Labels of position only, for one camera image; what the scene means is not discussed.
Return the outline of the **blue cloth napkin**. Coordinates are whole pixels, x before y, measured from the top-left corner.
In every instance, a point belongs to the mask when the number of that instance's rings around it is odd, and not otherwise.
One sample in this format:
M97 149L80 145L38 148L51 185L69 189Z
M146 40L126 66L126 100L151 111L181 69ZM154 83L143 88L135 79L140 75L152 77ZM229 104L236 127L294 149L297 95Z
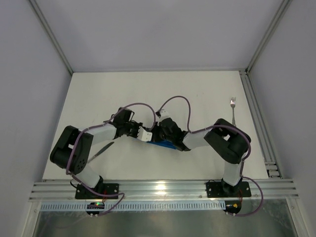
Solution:
M152 141L148 141L147 143L149 144L153 144L156 146L160 146L160 147L164 147L164 148L169 148L169 149L173 149L176 150L177 148L169 141L160 141L160 142L152 142Z

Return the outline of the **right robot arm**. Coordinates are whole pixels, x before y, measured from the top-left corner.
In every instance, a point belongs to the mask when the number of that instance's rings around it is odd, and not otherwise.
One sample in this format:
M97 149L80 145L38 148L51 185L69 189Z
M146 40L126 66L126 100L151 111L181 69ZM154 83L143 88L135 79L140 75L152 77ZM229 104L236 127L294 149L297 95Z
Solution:
M150 143L182 152L210 146L225 161L223 192L229 197L239 193L244 160L251 153L251 138L228 121L220 118L208 128L185 131L166 118L155 124Z

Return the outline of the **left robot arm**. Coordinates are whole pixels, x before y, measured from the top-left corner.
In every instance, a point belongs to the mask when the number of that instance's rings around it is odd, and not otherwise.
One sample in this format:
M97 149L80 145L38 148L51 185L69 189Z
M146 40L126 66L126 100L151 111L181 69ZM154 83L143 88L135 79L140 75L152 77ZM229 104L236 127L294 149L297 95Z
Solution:
M137 138L143 123L132 118L134 112L120 108L110 120L83 130L66 126L50 154L50 161L78 181L76 199L117 199L119 186L105 184L104 179L88 164L91 147L110 141L109 148L121 136Z

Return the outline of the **silver table knife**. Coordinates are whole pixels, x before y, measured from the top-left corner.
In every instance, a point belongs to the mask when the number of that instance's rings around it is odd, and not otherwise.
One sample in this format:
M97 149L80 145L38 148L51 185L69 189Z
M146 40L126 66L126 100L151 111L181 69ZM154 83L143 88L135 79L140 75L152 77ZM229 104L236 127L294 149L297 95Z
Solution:
M103 152L105 152L110 146L112 146L114 142L110 142L107 145L105 145L102 149L100 149L95 155L93 155L87 163L92 162L94 159L96 159L98 156L100 156Z

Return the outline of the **silver fork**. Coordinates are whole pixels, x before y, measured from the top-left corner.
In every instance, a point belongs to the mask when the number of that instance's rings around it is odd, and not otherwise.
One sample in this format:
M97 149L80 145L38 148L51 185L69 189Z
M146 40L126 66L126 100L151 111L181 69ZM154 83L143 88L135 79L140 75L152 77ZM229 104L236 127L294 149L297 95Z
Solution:
M231 98L230 106L232 108L232 125L236 126L236 117L235 117L236 97Z

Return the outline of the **left controller board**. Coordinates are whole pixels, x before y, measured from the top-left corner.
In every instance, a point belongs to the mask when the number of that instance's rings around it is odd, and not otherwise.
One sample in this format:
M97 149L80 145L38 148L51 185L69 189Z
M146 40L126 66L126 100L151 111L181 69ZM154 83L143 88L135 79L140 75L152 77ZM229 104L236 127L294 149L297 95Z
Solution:
M105 204L103 202L91 202L86 206L86 213L89 216L96 216L103 212Z

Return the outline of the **controller board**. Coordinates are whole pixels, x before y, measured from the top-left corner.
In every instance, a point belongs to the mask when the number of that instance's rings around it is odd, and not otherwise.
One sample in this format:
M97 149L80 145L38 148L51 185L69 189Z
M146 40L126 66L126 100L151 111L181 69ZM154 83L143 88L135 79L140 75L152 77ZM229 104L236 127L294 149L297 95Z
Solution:
M240 201L225 201L224 212L228 215L237 215L241 211L242 204Z
M86 213L89 216L96 216L103 212L105 204L103 202L91 202L86 206Z

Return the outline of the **right controller board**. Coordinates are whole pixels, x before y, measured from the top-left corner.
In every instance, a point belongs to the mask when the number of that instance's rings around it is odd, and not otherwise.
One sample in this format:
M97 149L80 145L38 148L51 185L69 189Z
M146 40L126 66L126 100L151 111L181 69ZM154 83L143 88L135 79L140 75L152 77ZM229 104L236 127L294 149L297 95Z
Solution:
M228 215L237 215L241 211L242 204L240 201L225 201L224 212Z

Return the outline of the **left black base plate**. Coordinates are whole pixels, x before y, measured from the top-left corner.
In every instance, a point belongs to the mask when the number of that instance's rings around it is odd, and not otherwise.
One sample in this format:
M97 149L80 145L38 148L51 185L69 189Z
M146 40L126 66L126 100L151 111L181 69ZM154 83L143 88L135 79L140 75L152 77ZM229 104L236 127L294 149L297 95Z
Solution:
M82 184L77 185L75 199L118 199L119 184L118 183L101 183L98 184L94 189L91 188L95 193L106 195L99 196L88 190Z

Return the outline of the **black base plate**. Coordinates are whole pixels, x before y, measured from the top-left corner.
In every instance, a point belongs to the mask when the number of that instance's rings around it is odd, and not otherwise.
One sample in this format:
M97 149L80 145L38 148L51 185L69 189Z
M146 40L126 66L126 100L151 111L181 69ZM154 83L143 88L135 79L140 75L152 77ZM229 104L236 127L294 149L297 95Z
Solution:
M106 195L99 196L88 190L82 184L77 185L75 199L118 199L119 184L118 183L101 183L98 184L94 189L91 188L95 193Z
M235 186L221 181L209 180L205 183L208 198L249 198L252 196L248 182L240 180Z

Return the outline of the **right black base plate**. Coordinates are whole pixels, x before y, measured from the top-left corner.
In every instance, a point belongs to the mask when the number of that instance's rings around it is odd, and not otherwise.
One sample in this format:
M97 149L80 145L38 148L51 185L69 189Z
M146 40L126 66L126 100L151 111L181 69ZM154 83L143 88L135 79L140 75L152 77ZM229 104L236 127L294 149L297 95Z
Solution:
M248 182L240 180L235 186L221 181L209 180L205 183L208 198L249 198L252 196Z

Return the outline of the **right side aluminium rail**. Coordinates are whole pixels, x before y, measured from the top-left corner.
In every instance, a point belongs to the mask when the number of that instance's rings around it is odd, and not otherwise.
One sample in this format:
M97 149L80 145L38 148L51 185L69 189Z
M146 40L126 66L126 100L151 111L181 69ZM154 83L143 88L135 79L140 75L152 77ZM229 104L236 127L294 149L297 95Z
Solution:
M268 177L272 179L283 179L275 150L270 140L263 115L259 108L254 88L250 81L250 76L246 70L239 71L239 75L258 137L260 149L265 161Z

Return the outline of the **aluminium front rail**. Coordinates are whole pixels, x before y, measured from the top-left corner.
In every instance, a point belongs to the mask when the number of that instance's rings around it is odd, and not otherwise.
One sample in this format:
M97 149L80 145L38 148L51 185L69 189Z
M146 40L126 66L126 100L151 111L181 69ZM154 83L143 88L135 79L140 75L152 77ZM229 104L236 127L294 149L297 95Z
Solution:
M207 180L115 180L118 183L118 193L125 194L125 200L215 200L217 197L213 187ZM244 199L298 198L299 194L291 179L259 179L248 181L246 191L251 192L248 197L245 191L239 192ZM75 199L78 191L68 180L48 180L33 185L29 201L70 201Z

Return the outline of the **aluminium frame post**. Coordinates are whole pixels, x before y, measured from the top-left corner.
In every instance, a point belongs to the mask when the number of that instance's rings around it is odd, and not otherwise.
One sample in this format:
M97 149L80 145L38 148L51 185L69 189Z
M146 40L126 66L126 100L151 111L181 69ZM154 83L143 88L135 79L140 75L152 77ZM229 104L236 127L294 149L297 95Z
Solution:
M259 60L261 54L263 53L264 49L268 45L270 39L272 38L274 32L276 31L277 27L279 26L281 20L283 19L285 13L287 12L288 8L290 7L292 0L282 0L279 7L277 8L271 22L268 25L262 39L260 40L253 56L251 57L250 62L248 63L245 72L249 74L257 61Z
M62 47L60 46L53 30L51 29L45 15L43 14L39 4L36 0L27 0L28 4L30 5L30 8L32 9L33 13L35 14L36 18L38 19L42 29L44 30L45 34L47 35L49 41L51 42L52 46L54 47L56 53L58 54L60 60L64 64L65 68L67 69L68 73L72 76L74 73L74 70L69 63Z

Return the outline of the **right aluminium frame post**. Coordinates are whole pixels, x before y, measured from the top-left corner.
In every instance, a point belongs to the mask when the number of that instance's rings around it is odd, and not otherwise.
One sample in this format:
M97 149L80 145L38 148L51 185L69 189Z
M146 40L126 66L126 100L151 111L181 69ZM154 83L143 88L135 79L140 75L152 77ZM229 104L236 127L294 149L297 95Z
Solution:
M268 25L262 39L260 40L253 56L251 57L250 62L248 63L245 72L249 74L257 61L259 60L261 54L263 53L264 49L268 45L270 39L272 38L274 32L276 31L277 27L279 26L281 20L283 19L285 13L287 12L288 8L290 7L292 0L282 0L279 7L277 8L271 22Z

